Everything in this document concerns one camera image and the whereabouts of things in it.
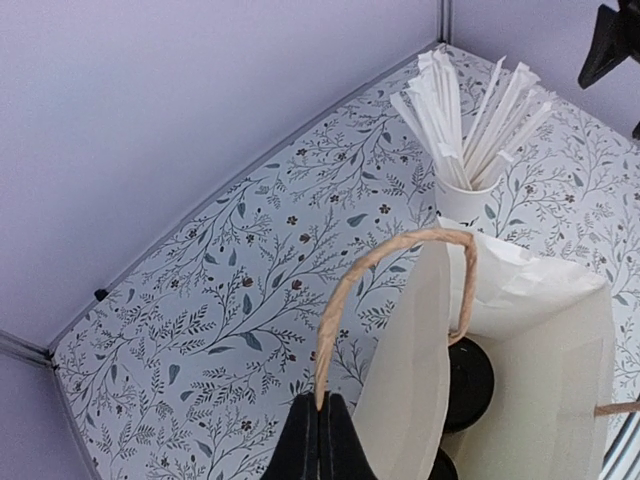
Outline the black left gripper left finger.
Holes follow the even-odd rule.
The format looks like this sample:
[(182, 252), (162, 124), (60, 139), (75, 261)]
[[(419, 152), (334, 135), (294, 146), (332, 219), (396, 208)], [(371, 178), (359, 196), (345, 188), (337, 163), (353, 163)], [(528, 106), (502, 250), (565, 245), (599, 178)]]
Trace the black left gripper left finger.
[(313, 393), (295, 397), (261, 480), (315, 480), (319, 467), (319, 413)]

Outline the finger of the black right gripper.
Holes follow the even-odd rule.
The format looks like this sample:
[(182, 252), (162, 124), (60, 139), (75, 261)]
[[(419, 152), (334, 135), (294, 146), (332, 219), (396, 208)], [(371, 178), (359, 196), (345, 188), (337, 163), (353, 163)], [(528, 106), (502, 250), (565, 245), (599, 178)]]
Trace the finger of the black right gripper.
[(578, 76), (582, 89), (594, 85), (627, 58), (639, 62), (639, 4), (618, 6), (618, 11), (605, 4), (598, 8), (591, 46)]
[(640, 141), (640, 122), (639, 121), (632, 131), (632, 138), (635, 141)]

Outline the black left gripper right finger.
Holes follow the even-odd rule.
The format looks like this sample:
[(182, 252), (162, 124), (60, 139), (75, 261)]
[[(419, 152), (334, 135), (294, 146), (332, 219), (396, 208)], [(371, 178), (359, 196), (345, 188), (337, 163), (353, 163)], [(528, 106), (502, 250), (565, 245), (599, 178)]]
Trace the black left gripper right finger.
[(344, 398), (327, 392), (319, 413), (318, 466), (321, 480), (376, 480)]

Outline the black plastic cup lid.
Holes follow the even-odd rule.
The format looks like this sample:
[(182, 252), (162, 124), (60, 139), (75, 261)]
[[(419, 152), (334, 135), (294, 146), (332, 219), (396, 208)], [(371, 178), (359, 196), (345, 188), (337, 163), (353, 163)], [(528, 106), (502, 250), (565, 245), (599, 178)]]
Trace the black plastic cup lid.
[(457, 433), (474, 425), (488, 410), (495, 377), (488, 355), (464, 337), (448, 350), (450, 387), (445, 433)]

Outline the cream paper bag with handles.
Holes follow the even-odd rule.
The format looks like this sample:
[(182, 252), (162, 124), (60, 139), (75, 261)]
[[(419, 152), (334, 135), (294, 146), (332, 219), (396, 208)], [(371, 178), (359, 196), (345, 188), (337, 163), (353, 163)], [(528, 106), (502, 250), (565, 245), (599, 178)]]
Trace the cream paper bag with handles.
[(615, 328), (607, 281), (585, 267), (441, 219), (359, 258), (318, 327), (315, 401), (325, 399), (334, 343), (351, 289), (388, 255), (419, 247), (377, 344), (354, 414), (380, 479), (424, 479), (443, 444), (449, 348), (476, 340), (495, 373), (487, 412), (448, 446), (465, 479), (595, 479), (611, 400)]

